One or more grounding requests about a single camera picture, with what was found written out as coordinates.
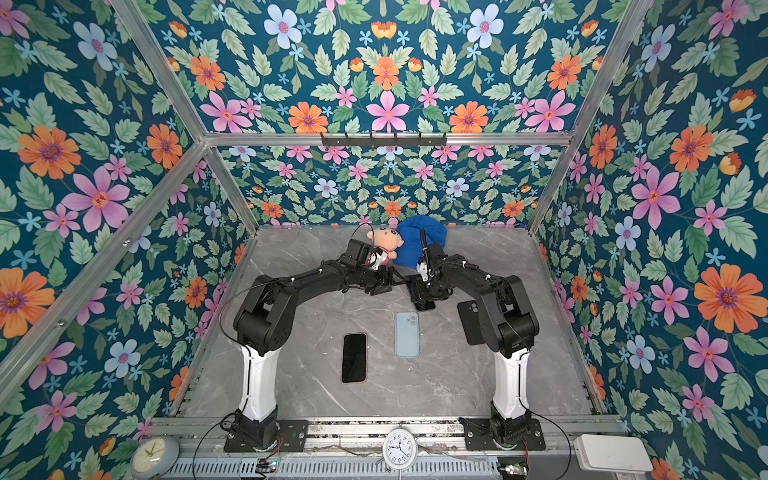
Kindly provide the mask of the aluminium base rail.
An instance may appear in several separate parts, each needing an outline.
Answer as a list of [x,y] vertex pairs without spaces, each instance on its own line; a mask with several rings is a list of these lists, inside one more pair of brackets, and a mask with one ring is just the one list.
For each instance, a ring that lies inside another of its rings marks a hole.
[[289,421],[280,427],[280,445],[264,451],[240,448],[227,452],[229,433],[213,417],[158,418],[150,427],[152,437],[171,437],[178,441],[181,456],[202,458],[265,458],[276,451],[281,458],[311,456],[350,456],[367,458],[382,453],[385,437],[396,428],[409,431],[416,439],[421,456],[456,458],[564,455],[583,434],[624,436],[623,424],[616,415],[552,415],[533,417],[539,431],[529,440],[501,448],[490,439],[485,423],[478,417],[462,420],[458,416],[411,417],[313,417],[301,428]]

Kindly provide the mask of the pink plush pig toy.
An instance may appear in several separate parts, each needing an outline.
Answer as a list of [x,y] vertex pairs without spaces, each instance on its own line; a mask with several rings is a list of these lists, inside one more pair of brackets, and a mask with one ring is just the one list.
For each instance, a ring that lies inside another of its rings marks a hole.
[[405,243],[397,229],[381,227],[367,233],[368,239],[373,244],[373,251],[383,263],[388,263],[397,258],[397,250]]

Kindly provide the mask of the blue-edged smartphone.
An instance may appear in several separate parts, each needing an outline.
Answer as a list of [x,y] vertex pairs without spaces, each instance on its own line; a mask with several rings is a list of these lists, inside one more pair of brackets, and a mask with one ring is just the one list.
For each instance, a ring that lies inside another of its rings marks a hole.
[[429,299],[424,299],[416,296],[416,297],[412,297],[411,301],[414,305],[414,308],[419,312],[430,311],[436,308],[435,302]]

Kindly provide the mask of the blue baseball cap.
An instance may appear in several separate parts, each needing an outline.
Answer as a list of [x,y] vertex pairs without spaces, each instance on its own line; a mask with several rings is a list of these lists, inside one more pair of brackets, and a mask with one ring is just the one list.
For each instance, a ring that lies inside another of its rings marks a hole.
[[397,231],[403,245],[396,249],[395,264],[416,270],[423,256],[424,245],[446,245],[447,229],[439,221],[428,216],[414,216],[398,224]]

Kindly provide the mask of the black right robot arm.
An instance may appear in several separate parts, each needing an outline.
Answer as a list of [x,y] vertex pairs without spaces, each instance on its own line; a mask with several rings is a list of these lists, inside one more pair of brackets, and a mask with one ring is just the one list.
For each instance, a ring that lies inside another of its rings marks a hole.
[[495,387],[486,431],[494,444],[510,449],[533,429],[528,401],[528,364],[540,325],[522,280],[482,270],[420,232],[421,257],[416,275],[406,278],[418,311],[435,308],[456,289],[470,299],[457,304],[466,341],[494,353]]

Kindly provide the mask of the black hook rail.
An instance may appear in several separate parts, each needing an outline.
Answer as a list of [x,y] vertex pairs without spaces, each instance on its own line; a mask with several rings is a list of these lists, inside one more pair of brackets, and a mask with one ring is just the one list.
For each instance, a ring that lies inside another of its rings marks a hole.
[[446,134],[393,133],[393,134],[321,134],[325,147],[378,148],[386,146],[402,148],[442,147],[448,144]]

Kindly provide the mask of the white round clock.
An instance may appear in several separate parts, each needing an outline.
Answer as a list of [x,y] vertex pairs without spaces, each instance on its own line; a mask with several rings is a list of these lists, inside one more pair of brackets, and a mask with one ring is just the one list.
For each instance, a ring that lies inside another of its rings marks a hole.
[[414,435],[403,427],[390,431],[384,438],[382,455],[386,466],[394,471],[411,468],[418,456]]

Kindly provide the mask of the purple-edged smartphone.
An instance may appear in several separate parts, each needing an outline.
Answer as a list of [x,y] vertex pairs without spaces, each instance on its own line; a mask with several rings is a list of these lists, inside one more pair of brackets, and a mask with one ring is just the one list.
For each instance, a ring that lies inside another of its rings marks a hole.
[[367,336],[348,334],[343,340],[341,381],[360,383],[367,378]]

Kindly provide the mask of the black phone case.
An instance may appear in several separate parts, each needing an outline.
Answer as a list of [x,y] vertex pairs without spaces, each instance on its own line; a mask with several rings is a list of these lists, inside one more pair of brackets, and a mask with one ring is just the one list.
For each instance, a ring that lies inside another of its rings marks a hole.
[[457,311],[467,343],[470,346],[484,344],[477,304],[474,301],[460,302],[457,304]]

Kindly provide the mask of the white box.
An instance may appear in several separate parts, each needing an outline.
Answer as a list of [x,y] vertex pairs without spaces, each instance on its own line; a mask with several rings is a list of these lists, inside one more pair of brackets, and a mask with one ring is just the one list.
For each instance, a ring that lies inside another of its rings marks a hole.
[[584,471],[646,474],[653,470],[643,442],[635,437],[582,434],[573,446]]

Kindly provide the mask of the light blue phone case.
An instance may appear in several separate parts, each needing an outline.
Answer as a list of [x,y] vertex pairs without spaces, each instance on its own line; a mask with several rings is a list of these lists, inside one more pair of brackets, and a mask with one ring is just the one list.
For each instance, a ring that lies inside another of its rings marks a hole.
[[420,356],[420,322],[416,312],[395,314],[395,356],[413,359]]

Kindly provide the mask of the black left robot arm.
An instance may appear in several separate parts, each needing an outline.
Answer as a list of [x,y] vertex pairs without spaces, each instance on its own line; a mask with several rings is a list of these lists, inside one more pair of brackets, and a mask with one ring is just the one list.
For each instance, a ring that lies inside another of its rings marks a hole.
[[355,239],[339,258],[325,260],[306,272],[257,277],[233,320],[242,353],[243,376],[241,398],[234,413],[234,433],[227,446],[266,451],[278,442],[278,359],[301,304],[350,289],[375,296],[390,292],[397,284],[396,270],[383,251]]

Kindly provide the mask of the beige round clock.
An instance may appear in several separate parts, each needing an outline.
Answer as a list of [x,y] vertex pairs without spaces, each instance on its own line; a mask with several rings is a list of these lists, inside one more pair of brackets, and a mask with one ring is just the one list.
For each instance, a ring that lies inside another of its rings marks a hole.
[[133,479],[156,479],[171,470],[179,458],[180,447],[172,437],[152,437],[143,441],[130,461]]

